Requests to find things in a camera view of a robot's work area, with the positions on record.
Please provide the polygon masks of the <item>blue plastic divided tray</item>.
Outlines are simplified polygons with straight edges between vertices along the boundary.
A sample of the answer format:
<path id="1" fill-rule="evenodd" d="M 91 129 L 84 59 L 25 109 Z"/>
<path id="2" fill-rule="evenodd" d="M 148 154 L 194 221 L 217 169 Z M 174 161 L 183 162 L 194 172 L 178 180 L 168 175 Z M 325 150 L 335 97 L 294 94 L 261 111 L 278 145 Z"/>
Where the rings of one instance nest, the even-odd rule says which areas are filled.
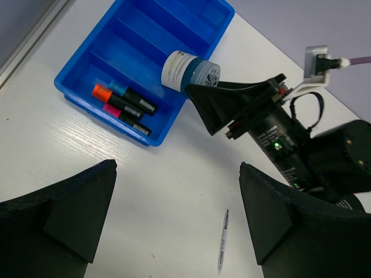
<path id="1" fill-rule="evenodd" d="M 115 1 L 54 80 L 65 98 L 96 119 L 145 146 L 162 144 L 186 97 L 161 83 L 167 57 L 176 50 L 209 59 L 235 14 L 226 1 Z M 112 81 L 154 102 L 144 115 L 146 136 L 109 113 L 93 97 Z"/>

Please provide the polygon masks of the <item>pink cap highlighter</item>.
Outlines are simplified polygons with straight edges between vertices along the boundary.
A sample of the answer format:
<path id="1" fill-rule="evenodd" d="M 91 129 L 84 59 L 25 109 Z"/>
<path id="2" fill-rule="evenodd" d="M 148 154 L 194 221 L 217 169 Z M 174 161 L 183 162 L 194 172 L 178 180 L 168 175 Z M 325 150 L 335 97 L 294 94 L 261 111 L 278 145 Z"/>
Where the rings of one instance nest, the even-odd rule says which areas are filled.
<path id="1" fill-rule="evenodd" d="M 130 116 L 129 114 L 126 114 L 122 111 L 120 111 L 117 108 L 114 108 L 113 106 L 106 104 L 103 107 L 103 110 L 111 114 L 112 116 L 116 117 L 117 119 L 121 120 L 122 122 L 126 123 L 128 126 L 134 128 L 135 130 L 139 131 L 140 133 L 150 136 L 152 131 L 147 128 L 146 126 L 142 125 L 138 120 L 134 119 L 133 116 Z"/>

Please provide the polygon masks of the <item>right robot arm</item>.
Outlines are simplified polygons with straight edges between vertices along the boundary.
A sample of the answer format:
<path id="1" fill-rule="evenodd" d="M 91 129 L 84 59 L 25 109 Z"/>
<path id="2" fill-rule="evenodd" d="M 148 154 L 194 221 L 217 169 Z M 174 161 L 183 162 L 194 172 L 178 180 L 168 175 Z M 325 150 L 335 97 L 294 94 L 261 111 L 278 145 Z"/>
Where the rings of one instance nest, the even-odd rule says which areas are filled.
<path id="1" fill-rule="evenodd" d="M 370 123 L 353 120 L 312 136 L 298 120 L 285 75 L 257 83 L 189 84 L 185 93 L 209 134 L 227 127 L 236 140 L 249 134 L 288 184 L 345 209 L 363 211 L 357 193 L 370 191 Z"/>

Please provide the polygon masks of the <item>blue cap highlighter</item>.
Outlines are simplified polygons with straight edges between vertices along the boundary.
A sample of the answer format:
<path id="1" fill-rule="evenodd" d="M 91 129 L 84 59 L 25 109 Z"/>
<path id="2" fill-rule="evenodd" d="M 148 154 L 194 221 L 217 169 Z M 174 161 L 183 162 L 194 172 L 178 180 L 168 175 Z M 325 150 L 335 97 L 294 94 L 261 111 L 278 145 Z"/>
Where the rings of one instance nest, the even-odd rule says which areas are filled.
<path id="1" fill-rule="evenodd" d="M 113 80 L 108 85 L 108 88 L 149 115 L 154 115 L 158 109 L 158 106 L 154 102 L 143 97 L 141 94 L 134 91 L 131 87 L 123 85 L 118 81 Z"/>

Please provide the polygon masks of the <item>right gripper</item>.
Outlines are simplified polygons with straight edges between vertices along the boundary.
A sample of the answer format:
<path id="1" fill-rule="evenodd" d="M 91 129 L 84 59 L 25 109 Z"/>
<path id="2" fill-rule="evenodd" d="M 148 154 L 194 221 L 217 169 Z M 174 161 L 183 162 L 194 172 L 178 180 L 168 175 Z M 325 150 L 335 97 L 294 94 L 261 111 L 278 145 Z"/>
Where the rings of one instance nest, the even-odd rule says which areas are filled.
<path id="1" fill-rule="evenodd" d="M 290 92 L 285 79 L 279 74 L 257 83 L 220 81 L 216 87 L 189 84 L 185 93 L 210 135 L 227 125 L 225 135 L 229 139 L 248 133 L 269 160 L 277 162 L 309 140 L 307 129 L 282 108 L 283 97 Z"/>

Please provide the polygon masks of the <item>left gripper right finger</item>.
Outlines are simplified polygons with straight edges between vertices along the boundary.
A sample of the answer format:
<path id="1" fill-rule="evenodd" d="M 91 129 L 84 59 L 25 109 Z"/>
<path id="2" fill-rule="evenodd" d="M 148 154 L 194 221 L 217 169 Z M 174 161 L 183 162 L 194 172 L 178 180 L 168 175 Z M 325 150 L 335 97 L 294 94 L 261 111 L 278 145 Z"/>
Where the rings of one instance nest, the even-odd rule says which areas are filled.
<path id="1" fill-rule="evenodd" d="M 316 199 L 247 163 L 239 184 L 264 277 L 370 276 L 370 214 Z"/>

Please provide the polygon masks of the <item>blue slime jar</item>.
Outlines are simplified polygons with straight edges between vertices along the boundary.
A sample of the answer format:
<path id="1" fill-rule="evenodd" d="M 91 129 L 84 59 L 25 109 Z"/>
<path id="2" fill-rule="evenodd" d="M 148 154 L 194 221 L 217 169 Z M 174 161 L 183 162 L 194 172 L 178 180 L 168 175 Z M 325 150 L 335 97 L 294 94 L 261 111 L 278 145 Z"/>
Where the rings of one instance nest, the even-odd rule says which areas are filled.
<path id="1" fill-rule="evenodd" d="M 189 84 L 216 87 L 220 66 L 198 56 L 176 50 L 166 59 L 161 72 L 161 84 L 185 94 Z"/>

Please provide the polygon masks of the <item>grey ballpoint pen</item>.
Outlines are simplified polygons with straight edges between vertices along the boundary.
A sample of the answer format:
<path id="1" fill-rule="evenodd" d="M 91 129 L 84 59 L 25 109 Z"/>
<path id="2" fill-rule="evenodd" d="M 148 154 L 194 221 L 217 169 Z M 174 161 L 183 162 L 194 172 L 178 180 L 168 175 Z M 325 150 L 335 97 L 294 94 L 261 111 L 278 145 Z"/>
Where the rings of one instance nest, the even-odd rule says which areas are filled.
<path id="1" fill-rule="evenodd" d="M 229 223 L 229 209 L 226 210 L 224 221 L 223 221 L 223 229 L 222 229 L 222 234 L 221 234 L 219 257 L 218 257 L 218 263 L 217 263 L 218 274 L 220 274 L 223 269 L 224 256 L 225 256 L 225 245 L 227 241 L 227 232 L 228 232 L 228 223 Z"/>

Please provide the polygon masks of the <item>orange cap highlighter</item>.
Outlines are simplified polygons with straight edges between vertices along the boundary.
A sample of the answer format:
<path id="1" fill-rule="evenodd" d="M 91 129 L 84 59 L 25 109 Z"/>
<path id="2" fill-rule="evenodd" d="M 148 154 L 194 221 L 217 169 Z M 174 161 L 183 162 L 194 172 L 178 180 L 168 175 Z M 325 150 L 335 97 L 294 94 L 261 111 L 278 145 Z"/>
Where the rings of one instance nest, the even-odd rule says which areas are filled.
<path id="1" fill-rule="evenodd" d="M 137 120 L 140 120 L 144 115 L 144 112 L 140 108 L 100 84 L 94 87 L 92 96 Z"/>

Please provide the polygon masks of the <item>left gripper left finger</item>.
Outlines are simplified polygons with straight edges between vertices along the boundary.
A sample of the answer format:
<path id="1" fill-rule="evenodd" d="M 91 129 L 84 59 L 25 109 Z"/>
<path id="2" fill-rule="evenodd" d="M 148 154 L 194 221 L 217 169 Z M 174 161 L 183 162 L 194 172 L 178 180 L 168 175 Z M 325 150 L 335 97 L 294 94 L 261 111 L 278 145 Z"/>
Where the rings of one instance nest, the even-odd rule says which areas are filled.
<path id="1" fill-rule="evenodd" d="M 110 206 L 117 163 L 1 202 L 1 277 L 84 277 Z"/>

